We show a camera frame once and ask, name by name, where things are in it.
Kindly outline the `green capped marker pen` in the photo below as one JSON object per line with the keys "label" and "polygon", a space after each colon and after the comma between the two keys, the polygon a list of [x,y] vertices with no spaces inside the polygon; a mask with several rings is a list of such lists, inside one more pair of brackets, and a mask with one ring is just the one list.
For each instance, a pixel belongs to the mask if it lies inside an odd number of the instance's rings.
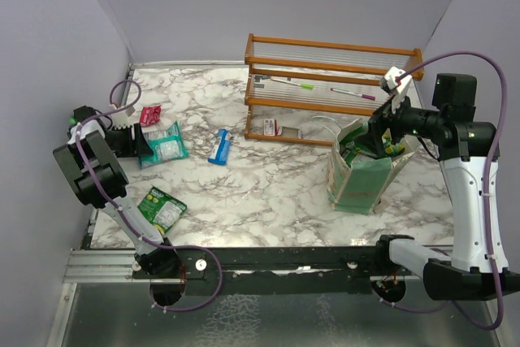
{"label": "green capped marker pen", "polygon": [[314,85],[308,84],[308,83],[299,83],[299,82],[295,82],[295,81],[291,81],[291,80],[282,80],[282,79],[278,79],[278,78],[274,78],[274,77],[271,77],[270,80],[275,83],[297,86],[297,87],[301,87],[303,89],[308,89],[308,90],[314,89]]}

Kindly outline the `wooden shelf rack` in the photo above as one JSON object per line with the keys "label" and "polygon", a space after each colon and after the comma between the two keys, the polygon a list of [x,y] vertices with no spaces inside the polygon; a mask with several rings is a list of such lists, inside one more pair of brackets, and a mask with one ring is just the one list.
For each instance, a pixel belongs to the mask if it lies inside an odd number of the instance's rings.
{"label": "wooden shelf rack", "polygon": [[[254,110],[274,107],[338,115],[369,116],[387,99],[379,86],[383,75],[397,67],[408,71],[423,59],[422,51],[379,46],[262,37],[249,34],[245,65],[249,69],[245,90],[245,138],[267,141],[263,130],[254,130]],[[275,83],[271,77],[314,85],[308,90]],[[330,88],[375,96],[365,100]]]}

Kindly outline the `red small snack packet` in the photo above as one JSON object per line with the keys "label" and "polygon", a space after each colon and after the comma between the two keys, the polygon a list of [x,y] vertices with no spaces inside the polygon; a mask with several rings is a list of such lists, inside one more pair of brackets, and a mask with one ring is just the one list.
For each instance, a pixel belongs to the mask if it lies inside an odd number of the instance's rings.
{"label": "red small snack packet", "polygon": [[149,127],[159,122],[161,116],[161,106],[145,106],[141,110],[139,124],[142,127]]}

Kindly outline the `purple capped marker pen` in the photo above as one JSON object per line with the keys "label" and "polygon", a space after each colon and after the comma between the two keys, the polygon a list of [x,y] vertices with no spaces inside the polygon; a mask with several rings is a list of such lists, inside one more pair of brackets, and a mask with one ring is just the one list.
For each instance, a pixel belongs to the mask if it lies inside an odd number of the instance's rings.
{"label": "purple capped marker pen", "polygon": [[361,99],[365,99],[365,100],[370,100],[370,101],[375,101],[375,99],[376,99],[376,97],[372,96],[372,95],[368,95],[368,94],[364,94],[364,93],[356,93],[356,92],[348,91],[348,90],[344,90],[344,89],[330,88],[330,90],[334,93],[341,93],[344,95],[349,95],[349,96],[353,96],[353,97],[357,97],[357,98],[361,98]]}

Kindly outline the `teal snack bag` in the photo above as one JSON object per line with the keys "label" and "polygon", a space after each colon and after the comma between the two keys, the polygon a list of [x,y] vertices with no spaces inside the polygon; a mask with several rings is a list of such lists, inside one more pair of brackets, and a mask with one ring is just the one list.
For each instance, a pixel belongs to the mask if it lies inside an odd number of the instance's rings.
{"label": "teal snack bag", "polygon": [[169,128],[146,132],[144,137],[153,153],[150,156],[139,157],[141,169],[189,156],[177,121]]}

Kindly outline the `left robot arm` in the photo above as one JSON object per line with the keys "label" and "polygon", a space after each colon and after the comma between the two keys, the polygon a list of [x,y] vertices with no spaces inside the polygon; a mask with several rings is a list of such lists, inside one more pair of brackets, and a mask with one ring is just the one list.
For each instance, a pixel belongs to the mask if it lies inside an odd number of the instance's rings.
{"label": "left robot arm", "polygon": [[115,120],[118,114],[127,119],[131,109],[123,106],[102,113],[91,106],[76,108],[69,140],[54,149],[54,159],[79,201],[104,211],[131,239],[134,258],[144,273],[171,277],[184,265],[180,253],[196,250],[211,258],[222,276],[214,252],[195,245],[174,246],[128,195],[128,178],[118,159],[149,157],[152,149],[138,123],[106,126],[103,119]]}

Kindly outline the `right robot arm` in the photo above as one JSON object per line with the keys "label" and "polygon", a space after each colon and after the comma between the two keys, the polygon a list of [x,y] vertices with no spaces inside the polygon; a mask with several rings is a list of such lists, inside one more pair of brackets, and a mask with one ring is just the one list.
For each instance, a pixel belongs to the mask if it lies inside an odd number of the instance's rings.
{"label": "right robot arm", "polygon": [[411,105],[412,82],[396,67],[384,75],[381,86],[389,98],[369,119],[366,143],[378,158],[386,154],[385,132],[393,143],[413,136],[437,146],[453,208],[453,250],[446,256],[410,236],[383,235],[375,245],[375,269],[391,275],[406,268],[422,279],[435,301],[487,301],[516,293],[519,275],[509,270],[494,198],[499,133],[493,124],[474,120],[476,79],[439,74],[432,111]]}

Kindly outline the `green Fox's candy bag back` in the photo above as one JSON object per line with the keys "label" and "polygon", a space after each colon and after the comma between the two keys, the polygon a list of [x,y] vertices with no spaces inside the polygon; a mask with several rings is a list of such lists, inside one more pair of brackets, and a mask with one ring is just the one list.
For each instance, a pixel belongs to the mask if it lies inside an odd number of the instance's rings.
{"label": "green Fox's candy bag back", "polygon": [[367,132],[368,123],[362,121],[340,139],[340,155],[349,166],[358,155],[364,154],[370,158],[374,156],[365,145],[357,140],[358,137],[365,135]]}

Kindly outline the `red white staples box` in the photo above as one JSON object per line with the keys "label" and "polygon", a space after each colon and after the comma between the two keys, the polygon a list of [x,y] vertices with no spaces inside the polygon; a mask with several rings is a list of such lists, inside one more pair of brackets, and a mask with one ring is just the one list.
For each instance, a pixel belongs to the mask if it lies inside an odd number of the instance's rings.
{"label": "red white staples box", "polygon": [[276,119],[263,120],[263,135],[268,137],[302,139],[302,133],[299,128],[280,125]]}

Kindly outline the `blue snack wrapper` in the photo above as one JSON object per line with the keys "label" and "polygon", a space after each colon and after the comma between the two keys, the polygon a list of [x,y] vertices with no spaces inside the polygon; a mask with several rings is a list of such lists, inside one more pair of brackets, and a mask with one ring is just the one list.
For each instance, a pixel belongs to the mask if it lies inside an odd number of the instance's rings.
{"label": "blue snack wrapper", "polygon": [[216,142],[210,153],[208,162],[220,166],[226,165],[228,162],[228,155],[231,144],[231,133],[227,129],[221,128],[217,133]]}

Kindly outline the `Fox's spring tea candy bag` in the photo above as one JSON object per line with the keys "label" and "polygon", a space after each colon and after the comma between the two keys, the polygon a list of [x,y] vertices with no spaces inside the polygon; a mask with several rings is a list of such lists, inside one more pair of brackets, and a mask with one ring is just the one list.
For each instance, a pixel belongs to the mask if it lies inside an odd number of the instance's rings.
{"label": "Fox's spring tea candy bag", "polygon": [[405,153],[405,147],[400,142],[392,140],[392,134],[387,130],[382,135],[384,155],[389,158],[396,158]]}

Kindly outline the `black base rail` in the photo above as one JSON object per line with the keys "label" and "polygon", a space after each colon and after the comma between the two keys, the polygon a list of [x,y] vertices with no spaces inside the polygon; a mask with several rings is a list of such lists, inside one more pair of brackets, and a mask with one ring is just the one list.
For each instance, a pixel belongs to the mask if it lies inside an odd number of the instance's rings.
{"label": "black base rail", "polygon": [[369,294],[377,280],[400,280],[410,272],[383,261],[373,245],[318,247],[223,247],[177,249],[178,260],[158,274],[132,278],[164,292],[188,296],[309,293]]}

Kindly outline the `green beige paper bag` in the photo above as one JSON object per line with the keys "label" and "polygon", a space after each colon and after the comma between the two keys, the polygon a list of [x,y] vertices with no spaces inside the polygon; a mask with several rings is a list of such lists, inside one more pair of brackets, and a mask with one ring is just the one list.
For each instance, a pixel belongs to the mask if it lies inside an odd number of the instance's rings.
{"label": "green beige paper bag", "polygon": [[355,119],[333,132],[326,185],[328,200],[334,210],[368,215],[386,207],[386,203],[381,201],[383,193],[415,155],[419,142],[415,137],[406,136],[399,141],[405,147],[403,155],[396,158],[370,158],[361,154],[349,166],[340,155],[339,141],[362,121],[365,120]]}

